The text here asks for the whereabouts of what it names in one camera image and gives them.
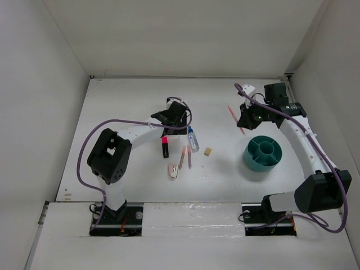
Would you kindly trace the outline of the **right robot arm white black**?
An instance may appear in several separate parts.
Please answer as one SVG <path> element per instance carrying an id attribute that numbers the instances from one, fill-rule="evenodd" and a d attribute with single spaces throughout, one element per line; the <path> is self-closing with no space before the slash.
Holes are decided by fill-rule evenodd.
<path id="1" fill-rule="evenodd" d="M 237 126 L 254 130 L 263 122 L 274 123 L 290 143 L 303 171 L 304 180 L 295 191 L 263 198 L 261 217 L 271 222 L 285 212 L 312 214 L 330 209 L 347 210 L 347 191 L 352 177 L 327 157 L 302 105 L 289 101 L 285 84 L 265 85 L 263 102 L 255 99 L 256 91 L 251 85 L 236 83 L 234 86 L 238 95 L 246 100 L 240 105 Z"/>

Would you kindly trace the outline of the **red white pen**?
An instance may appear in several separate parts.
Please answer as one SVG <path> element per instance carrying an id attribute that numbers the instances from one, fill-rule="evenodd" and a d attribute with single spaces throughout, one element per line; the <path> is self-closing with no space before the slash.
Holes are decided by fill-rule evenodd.
<path id="1" fill-rule="evenodd" d="M 234 120 L 234 121 L 236 122 L 236 124 L 237 124 L 238 118 L 236 117 L 236 115 L 235 115 L 235 113 L 233 112 L 232 108 L 231 108 L 229 105 L 227 105 L 227 107 L 228 107 L 228 109 L 229 109 L 229 111 L 230 111 L 230 113 L 231 113 L 231 115 L 232 115 L 233 120 Z M 238 128 L 239 128 L 239 130 L 241 131 L 241 133 L 242 133 L 244 136 L 246 136 L 243 128 L 241 128 L 241 127 L 238 127 Z"/>

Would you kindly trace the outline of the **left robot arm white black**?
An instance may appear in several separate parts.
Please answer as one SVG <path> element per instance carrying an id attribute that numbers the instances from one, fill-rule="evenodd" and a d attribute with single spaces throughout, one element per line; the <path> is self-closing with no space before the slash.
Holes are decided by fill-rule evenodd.
<path id="1" fill-rule="evenodd" d="M 187 117 L 191 116 L 191 110 L 184 101 L 169 97 L 166 109 L 151 114 L 145 121 L 111 119 L 106 122 L 132 124 L 117 131 L 104 129 L 87 159 L 92 173 L 104 186 L 106 216 L 110 221 L 119 223 L 125 218 L 125 197 L 120 179 L 125 175 L 131 151 L 164 136 L 184 134 L 191 122 Z"/>

